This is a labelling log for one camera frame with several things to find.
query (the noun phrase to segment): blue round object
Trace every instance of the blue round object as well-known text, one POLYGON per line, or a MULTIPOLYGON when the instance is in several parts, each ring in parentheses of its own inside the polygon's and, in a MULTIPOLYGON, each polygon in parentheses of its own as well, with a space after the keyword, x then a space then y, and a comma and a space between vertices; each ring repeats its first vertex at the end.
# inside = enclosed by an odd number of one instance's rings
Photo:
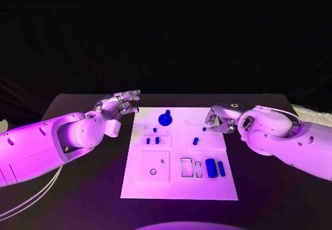
POLYGON ((159 121, 159 124, 162 126, 170 126, 171 125, 171 123, 172 123, 172 116, 171 116, 171 111, 170 110, 167 110, 167 113, 159 116, 158 121, 159 121))

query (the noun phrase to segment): dark table surface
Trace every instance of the dark table surface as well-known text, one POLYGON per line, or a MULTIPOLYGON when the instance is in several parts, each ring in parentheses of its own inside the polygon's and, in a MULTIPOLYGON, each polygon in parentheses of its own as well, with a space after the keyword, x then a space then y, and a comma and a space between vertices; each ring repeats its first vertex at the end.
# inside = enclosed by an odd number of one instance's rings
MULTIPOLYGON (((44 120, 92 110, 105 95, 61 94, 44 120)), ((237 102, 295 113, 279 94, 144 94, 142 107, 211 107, 237 102)), ((0 222, 0 229, 135 229, 171 221, 222 223, 246 229, 332 229, 332 182, 253 152, 239 132, 226 135, 239 201, 121 199, 133 128, 122 117, 118 138, 105 137, 95 151, 64 166, 58 181, 37 204, 0 222)), ((57 171, 0 188, 0 212, 25 201, 57 171)))

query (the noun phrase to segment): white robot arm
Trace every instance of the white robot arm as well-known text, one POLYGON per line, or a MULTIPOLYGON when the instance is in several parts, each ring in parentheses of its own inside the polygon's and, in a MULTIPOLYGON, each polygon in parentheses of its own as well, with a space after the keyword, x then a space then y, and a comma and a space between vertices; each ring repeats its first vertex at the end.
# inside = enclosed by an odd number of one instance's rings
POLYGON ((275 155, 287 164, 310 174, 332 180, 332 127, 304 122, 292 113, 256 106, 248 110, 242 104, 219 103, 213 106, 206 123, 220 126, 210 131, 232 133, 239 129, 242 140, 262 155, 275 155), (299 122, 292 122, 284 113, 299 122))
POLYGON ((118 137, 122 115, 139 113, 129 101, 141 90, 110 94, 93 111, 71 113, 0 134, 0 187, 44 175, 86 155, 105 134, 118 137))

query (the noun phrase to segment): blue object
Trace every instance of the blue object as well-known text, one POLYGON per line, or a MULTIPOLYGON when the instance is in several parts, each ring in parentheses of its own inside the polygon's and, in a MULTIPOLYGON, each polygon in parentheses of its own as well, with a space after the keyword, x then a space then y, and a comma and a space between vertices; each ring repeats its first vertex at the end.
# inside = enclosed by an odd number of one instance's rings
POLYGON ((217 178, 219 177, 219 171, 217 171, 217 166, 216 166, 217 165, 216 160, 207 159, 206 164, 207 164, 210 178, 217 178))
POLYGON ((194 138, 193 144, 194 144, 194 145, 198 145, 198 142, 200 142, 200 139, 198 139, 198 138, 194 138))
POLYGON ((224 165, 222 161, 219 161, 219 166, 220 166, 220 175, 226 176, 227 174, 226 174, 224 165))
POLYGON ((159 124, 162 126, 170 126, 171 125, 171 123, 172 123, 172 116, 171 116, 171 111, 170 110, 167 110, 167 113, 159 116, 158 121, 159 121, 159 124))

